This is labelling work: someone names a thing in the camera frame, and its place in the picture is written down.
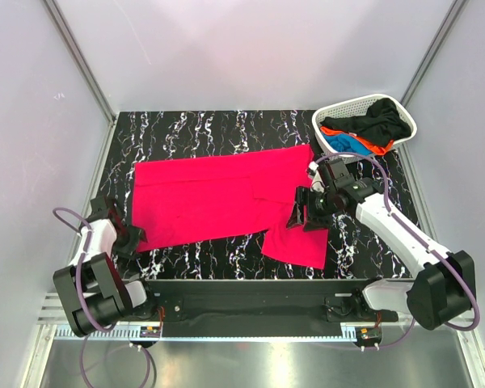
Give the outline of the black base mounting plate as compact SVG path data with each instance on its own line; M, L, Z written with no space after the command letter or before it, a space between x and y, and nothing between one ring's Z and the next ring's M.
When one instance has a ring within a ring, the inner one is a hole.
M358 298L365 280L149 280L127 320L162 323L166 340L350 340L343 327L396 323Z

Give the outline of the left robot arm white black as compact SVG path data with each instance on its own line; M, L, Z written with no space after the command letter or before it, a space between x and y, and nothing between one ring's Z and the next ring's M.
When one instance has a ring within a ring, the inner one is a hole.
M70 263L53 273L53 283L72 332L85 337L108 333L124 318L135 314L148 320L158 312L158 300L150 295L143 280L123 280L112 261L134 260L146 232L123 221L115 198L98 196L91 200L91 213L82 217L63 207L53 215L79 236L77 251Z

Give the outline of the aluminium frame rail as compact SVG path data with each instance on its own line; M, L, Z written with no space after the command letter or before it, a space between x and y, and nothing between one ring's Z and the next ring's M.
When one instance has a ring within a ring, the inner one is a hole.
M356 312L338 313L338 307L349 307L349 293L322 295L314 293L178 293L158 294L151 302L135 307L124 321L154 319L155 309L164 309L167 322L185 322L197 317L310 317L336 321L372 321L372 311L365 310L359 318Z

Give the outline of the orange t shirt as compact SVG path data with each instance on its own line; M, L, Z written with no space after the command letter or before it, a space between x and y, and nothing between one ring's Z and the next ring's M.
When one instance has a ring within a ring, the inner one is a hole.
M393 147L393 144L394 144L394 141L391 140L385 146L376 145L375 143L372 143L371 141L365 140L362 137L358 137L357 135L355 135L353 133L345 133L345 132L342 132L342 131L329 129L327 127L322 127L320 129L320 131L321 131L321 134L323 135L323 139L324 139L325 135L332 136L332 135L342 134L342 133L347 134L349 136L352 136L352 137L356 138L359 142L361 142L364 146L366 146L371 151L370 155L372 155L372 156L374 156L374 155L382 156L382 155L386 154L387 152L390 151L390 149Z

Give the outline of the blue t shirt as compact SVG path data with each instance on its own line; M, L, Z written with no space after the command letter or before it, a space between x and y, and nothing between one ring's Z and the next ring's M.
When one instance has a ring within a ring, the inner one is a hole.
M356 138L347 134L325 135L327 144L336 152L354 153L369 156L371 151Z

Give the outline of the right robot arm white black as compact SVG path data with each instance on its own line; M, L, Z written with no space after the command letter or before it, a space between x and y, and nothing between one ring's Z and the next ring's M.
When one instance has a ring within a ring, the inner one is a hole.
M464 251L451 252L427 236L407 219L376 188L353 183L335 192L296 189L288 228L305 232L327 228L332 214L346 212L372 230L398 256L411 280L372 280L351 300L351 311L360 320L369 320L379 310L410 314L423 328L442 325L457 329L453 320L471 310L472 323L479 325L480 311L475 296L473 259Z

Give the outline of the black t shirt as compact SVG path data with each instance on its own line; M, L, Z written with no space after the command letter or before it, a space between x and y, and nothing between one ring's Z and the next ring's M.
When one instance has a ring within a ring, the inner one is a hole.
M383 148L411 136L411 127L401 118L397 105L389 98L377 100L362 116L327 116L321 121L321 126L357 135L372 145Z

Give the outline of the pink red t shirt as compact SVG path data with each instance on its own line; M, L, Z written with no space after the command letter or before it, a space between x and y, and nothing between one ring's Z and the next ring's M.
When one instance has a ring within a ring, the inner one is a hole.
M287 228L295 190L307 187L309 145L153 162L134 170L132 223L145 231L140 252L265 233L264 255L322 269L327 230Z

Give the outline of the white plastic laundry basket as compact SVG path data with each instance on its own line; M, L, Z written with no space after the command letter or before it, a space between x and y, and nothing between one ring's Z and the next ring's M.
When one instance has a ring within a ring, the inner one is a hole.
M320 129L322 128L321 121L327 116L334 117L334 118L362 116L366 113L368 107L371 104L383 98L389 98L394 101L394 103L397 105L399 115L411 127L411 136L408 138L402 139L400 141L395 141L393 144L393 147L390 150L393 150L396 147L403 144L404 142L411 140L417 133L417 125L413 120L413 118L411 117L411 115L409 114L409 112L407 111L407 109L397 99L391 96L384 95L384 94L371 94L371 95L358 97L355 99L345 100L340 103L335 103L315 111L315 113L312 115L312 126L314 128L314 136L321 149L321 153L323 155L341 153L343 155L345 162L354 162L356 160L363 158L364 156L359 154L334 151L323 139L323 135L321 134L321 131L320 131Z

